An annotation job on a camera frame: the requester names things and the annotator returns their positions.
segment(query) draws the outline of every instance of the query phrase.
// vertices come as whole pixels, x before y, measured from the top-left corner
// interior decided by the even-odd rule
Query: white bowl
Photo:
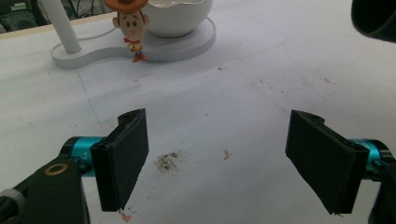
[[[189,34],[209,14],[214,0],[149,0],[142,9],[149,16],[146,28],[153,35],[178,37]]]

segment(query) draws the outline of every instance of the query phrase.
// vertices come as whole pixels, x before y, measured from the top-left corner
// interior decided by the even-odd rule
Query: white pole
[[[49,19],[55,27],[56,33],[64,44],[67,53],[76,53],[81,50],[69,18],[67,18],[61,0],[41,0]]]

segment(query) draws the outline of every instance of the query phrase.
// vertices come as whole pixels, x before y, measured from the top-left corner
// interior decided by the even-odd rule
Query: toy figure head
[[[113,18],[116,28],[121,28],[122,33],[130,40],[140,40],[149,24],[149,17],[140,10],[149,0],[106,0],[105,3],[117,13]]]
[[[118,12],[117,18],[113,18],[113,24],[121,28],[126,38],[136,41],[142,38],[145,27],[149,24],[149,17],[143,15],[141,10],[133,13]]]

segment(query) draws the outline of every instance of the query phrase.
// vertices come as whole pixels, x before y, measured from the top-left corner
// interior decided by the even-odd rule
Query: black object
[[[67,140],[56,159],[14,188],[26,197],[24,207],[0,197],[0,223],[90,223],[81,176],[92,166],[73,154],[80,138]],[[146,110],[119,116],[119,126],[99,139],[89,148],[102,210],[117,211],[129,200],[149,154]]]
[[[388,166],[369,216],[369,224],[396,223],[396,163]]]
[[[326,127],[323,118],[293,110],[286,155],[330,214],[351,213],[368,149]]]
[[[37,0],[0,1],[0,23],[8,32],[47,25]]]
[[[349,214],[362,178],[380,181],[370,224],[396,224],[396,160],[374,139],[346,140],[324,119],[291,111],[286,154],[330,214]]]
[[[119,116],[119,127],[91,147],[103,211],[124,208],[149,154],[146,113]]]
[[[396,1],[353,0],[351,14],[361,34],[396,42]]]

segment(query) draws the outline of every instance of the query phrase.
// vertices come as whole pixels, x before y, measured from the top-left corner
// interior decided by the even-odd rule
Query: white stand
[[[123,42],[121,30],[113,29],[111,20],[104,21],[103,30],[107,32],[97,37],[80,39],[82,50],[79,52],[66,53],[62,44],[55,46],[51,53],[53,61],[61,68],[80,68],[105,58],[134,57],[134,53]],[[215,24],[206,18],[190,34],[181,37],[163,38],[146,32],[142,45],[149,63],[167,63],[198,56],[210,49],[215,39]]]
[[[42,0],[44,8],[55,27],[62,44],[55,46],[51,57],[61,68],[80,68],[110,57],[134,57],[123,43],[121,30],[115,29],[111,20],[104,21],[101,30],[107,32],[95,37],[77,39],[60,0]],[[151,63],[182,61],[198,56],[213,46],[216,27],[206,18],[188,35],[164,38],[145,33],[143,52]]]
[[[81,50],[81,46],[77,41],[76,34],[67,18],[61,0],[41,0],[41,2],[49,15],[49,19],[55,27],[56,33],[58,33],[66,52],[79,52]]]

